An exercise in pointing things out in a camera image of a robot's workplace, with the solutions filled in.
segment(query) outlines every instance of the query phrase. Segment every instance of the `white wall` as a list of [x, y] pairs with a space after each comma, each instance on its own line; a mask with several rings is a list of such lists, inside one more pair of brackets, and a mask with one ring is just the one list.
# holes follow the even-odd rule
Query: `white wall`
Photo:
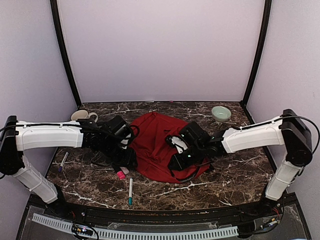
[[[0, 128], [10, 115], [29, 122], [58, 122], [68, 120], [76, 109], [49, 0], [0, 1], [0, 73]], [[54, 151], [34, 149], [26, 156], [44, 174]], [[0, 180], [1, 239], [16, 239], [28, 197], [17, 180]]]
[[240, 101], [264, 0], [59, 0], [83, 102]]
[[[248, 109], [256, 122], [291, 108], [320, 126], [320, 1], [273, 1]], [[313, 142], [317, 132], [310, 126]], [[276, 163], [283, 147], [271, 147]], [[320, 150], [289, 191], [296, 192], [313, 239], [320, 239]]]

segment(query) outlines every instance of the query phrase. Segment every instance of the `mug handle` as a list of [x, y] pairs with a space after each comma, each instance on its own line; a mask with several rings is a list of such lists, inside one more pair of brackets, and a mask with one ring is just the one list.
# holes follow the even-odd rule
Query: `mug handle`
[[95, 118], [95, 122], [97, 122], [98, 121], [98, 114], [96, 114], [95, 112], [90, 112], [89, 113], [89, 115], [88, 115], [88, 117], [90, 118], [91, 116], [96, 116], [96, 118]]

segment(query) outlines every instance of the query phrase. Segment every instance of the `purple pen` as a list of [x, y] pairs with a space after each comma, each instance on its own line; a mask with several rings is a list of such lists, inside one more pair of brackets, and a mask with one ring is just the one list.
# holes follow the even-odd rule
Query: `purple pen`
[[69, 155], [69, 153], [66, 152], [65, 155], [64, 155], [64, 157], [63, 157], [63, 160], [62, 160], [62, 162], [61, 162], [61, 164], [60, 164], [60, 166], [59, 166], [59, 169], [58, 169], [58, 172], [59, 172], [59, 173], [61, 173], [62, 167], [64, 166], [65, 161], [67, 160], [68, 155]]

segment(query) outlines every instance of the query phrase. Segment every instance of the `pink eraser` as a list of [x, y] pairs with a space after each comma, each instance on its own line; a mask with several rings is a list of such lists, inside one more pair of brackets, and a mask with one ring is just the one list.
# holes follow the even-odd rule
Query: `pink eraser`
[[118, 171], [116, 174], [118, 175], [119, 179], [125, 179], [126, 178], [126, 175], [124, 174], [123, 171]]

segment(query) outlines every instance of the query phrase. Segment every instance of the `white vent grate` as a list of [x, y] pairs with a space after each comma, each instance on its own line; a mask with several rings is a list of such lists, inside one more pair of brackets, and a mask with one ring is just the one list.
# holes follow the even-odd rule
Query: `white vent grate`
[[[32, 221], [61, 232], [72, 234], [71, 228], [73, 224], [71, 222], [57, 220], [37, 213], [33, 214]], [[94, 229], [98, 232], [101, 240], [213, 240], [238, 236], [238, 228], [236, 226], [204, 231], [172, 233], [116, 231], [98, 227]]]

